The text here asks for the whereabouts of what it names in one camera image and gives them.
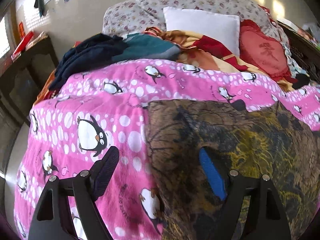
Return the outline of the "dark carved wooden headboard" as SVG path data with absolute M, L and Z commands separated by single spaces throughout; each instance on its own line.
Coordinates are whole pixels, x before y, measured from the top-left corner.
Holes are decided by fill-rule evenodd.
M 292 58 L 307 71 L 312 81 L 319 83 L 319 49 L 301 32 L 296 32 L 279 21 L 278 24 L 289 38 Z

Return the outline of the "pink penguin fleece blanket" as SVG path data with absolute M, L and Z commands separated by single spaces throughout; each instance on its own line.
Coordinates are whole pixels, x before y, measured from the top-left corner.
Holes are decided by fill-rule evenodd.
M 51 176 L 75 177 L 115 146 L 118 165 L 96 202 L 103 222 L 114 239 L 162 239 L 164 203 L 146 143 L 151 102 L 241 100 L 248 112 L 281 103 L 312 131 L 319 131 L 317 88 L 284 92 L 262 74 L 191 69 L 169 60 L 115 63 L 72 75 L 58 96 L 36 104 L 17 174 L 14 220 L 19 236 L 29 239 L 37 202 Z

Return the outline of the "dark navy garment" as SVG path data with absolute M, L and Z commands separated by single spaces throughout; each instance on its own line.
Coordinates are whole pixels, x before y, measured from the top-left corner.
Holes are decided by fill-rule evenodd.
M 68 78 L 77 73 L 88 72 L 112 62 L 127 48 L 122 37 L 96 34 L 67 51 L 58 64 L 49 90 L 61 89 Z

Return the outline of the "white square pillow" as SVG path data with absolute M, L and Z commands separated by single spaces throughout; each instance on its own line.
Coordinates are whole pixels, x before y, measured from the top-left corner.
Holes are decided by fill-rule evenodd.
M 236 56 L 240 55 L 240 17 L 196 9 L 164 7 L 167 31 L 192 31 L 220 41 Z

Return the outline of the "dark wooden side table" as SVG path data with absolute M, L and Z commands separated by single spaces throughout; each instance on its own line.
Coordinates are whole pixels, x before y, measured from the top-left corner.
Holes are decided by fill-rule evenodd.
M 57 67 L 59 64 L 52 40 L 47 36 L 28 50 L 23 51 L 21 56 L 19 56 L 1 75 L 1 98 L 8 103 L 17 116 L 19 116 L 19 118 L 28 126 L 30 125 L 30 121 L 27 118 L 27 115 L 17 106 L 17 101 L 12 99 L 10 93 L 17 87 L 23 95 L 28 97 L 31 96 L 27 79 L 21 76 L 24 71 L 28 72 L 30 79 L 37 87 L 40 86 L 39 79 L 32 67 L 32 59 L 36 55 L 49 55 L 54 67 Z

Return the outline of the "teal garment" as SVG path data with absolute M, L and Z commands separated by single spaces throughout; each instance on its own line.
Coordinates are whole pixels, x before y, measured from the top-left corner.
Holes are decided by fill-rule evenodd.
M 128 35 L 124 43 L 127 47 L 123 53 L 112 57 L 112 62 L 137 59 L 165 59 L 175 61 L 181 50 L 179 46 L 148 34 Z

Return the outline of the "brown floral patterned garment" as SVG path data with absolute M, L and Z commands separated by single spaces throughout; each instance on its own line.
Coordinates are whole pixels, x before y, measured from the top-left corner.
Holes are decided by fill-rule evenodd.
M 235 103 L 162 100 L 148 105 L 146 143 L 164 203 L 162 239 L 211 239 L 223 202 L 199 162 L 205 148 L 223 171 L 268 174 L 299 239 L 317 212 L 319 131 L 281 103 L 248 112 Z

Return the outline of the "floral print quilt bundle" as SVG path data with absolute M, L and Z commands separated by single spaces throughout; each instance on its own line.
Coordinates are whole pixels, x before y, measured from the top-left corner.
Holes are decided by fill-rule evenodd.
M 144 31 L 147 27 L 164 30 L 164 7 L 236 15 L 242 21 L 252 20 L 265 35 L 289 45 L 287 35 L 268 10 L 251 0 L 127 0 L 106 10 L 102 32 L 106 35 L 125 36 Z

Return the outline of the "red heart-shaped pillow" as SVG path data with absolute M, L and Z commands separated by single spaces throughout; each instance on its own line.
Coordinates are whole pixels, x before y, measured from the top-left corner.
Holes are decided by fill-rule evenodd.
M 252 20 L 240 23 L 240 59 L 259 68 L 274 81 L 296 83 L 289 65 L 291 56 L 275 38 L 265 35 Z

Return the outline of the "red orange patterned blanket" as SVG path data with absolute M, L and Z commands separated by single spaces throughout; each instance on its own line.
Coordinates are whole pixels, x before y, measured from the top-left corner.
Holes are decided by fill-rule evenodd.
M 162 31 L 157 27 L 148 27 L 141 33 L 159 37 L 179 46 L 181 52 L 175 61 L 192 65 L 192 72 L 199 72 L 201 69 L 204 69 L 220 70 L 226 73 L 252 72 L 254 74 L 268 76 L 266 73 L 260 71 L 258 67 L 240 59 L 240 55 L 236 56 L 233 54 L 220 41 L 208 36 L 192 31 Z M 60 89 L 49 90 L 49 86 L 54 79 L 54 74 L 55 70 L 52 71 L 48 77 L 35 103 L 52 98 L 59 92 Z M 276 81 L 276 83 L 285 92 L 294 90 L 294 83 L 286 80 Z

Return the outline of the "black hanging cloth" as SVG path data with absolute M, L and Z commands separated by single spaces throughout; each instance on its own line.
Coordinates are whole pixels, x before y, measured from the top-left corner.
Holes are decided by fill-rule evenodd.
M 35 0 L 34 8 L 39 10 L 39 16 L 44 16 L 45 13 L 45 4 L 44 0 Z

